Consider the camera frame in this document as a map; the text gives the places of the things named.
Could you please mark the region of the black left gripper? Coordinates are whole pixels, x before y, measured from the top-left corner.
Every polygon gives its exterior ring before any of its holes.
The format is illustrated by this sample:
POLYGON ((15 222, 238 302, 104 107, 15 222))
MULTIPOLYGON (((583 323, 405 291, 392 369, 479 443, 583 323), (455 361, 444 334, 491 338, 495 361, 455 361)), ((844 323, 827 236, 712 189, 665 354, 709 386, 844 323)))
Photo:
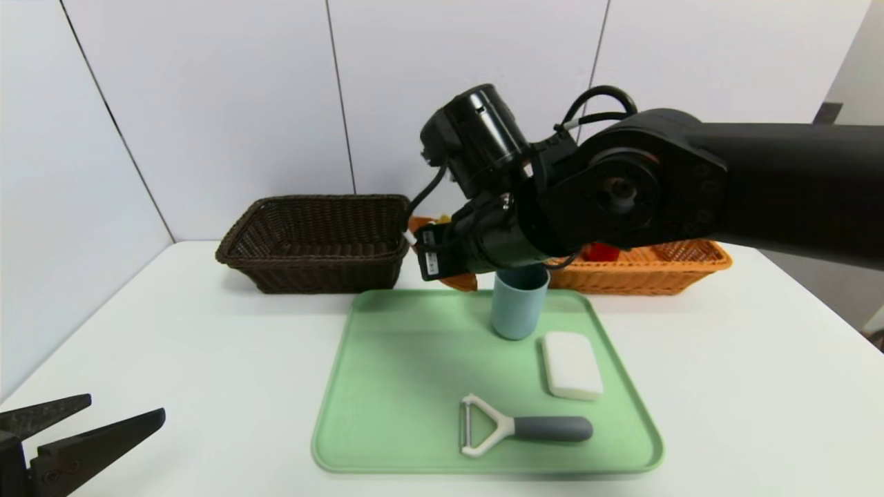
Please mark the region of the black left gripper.
POLYGON ((69 496, 101 471, 160 430, 163 408, 105 427, 42 445, 30 462, 21 440, 53 427, 92 404, 89 393, 76 394, 1 412, 1 496, 69 496))

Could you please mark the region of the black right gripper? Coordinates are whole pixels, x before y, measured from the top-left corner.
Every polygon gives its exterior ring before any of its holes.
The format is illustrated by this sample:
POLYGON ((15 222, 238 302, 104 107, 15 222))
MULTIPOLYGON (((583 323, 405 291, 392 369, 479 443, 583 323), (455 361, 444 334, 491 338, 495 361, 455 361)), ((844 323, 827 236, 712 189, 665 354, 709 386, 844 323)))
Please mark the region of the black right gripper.
POLYGON ((523 201, 499 196, 469 201, 444 224, 426 224, 416 232, 414 248, 424 280, 509 269, 510 245, 520 236, 523 201))

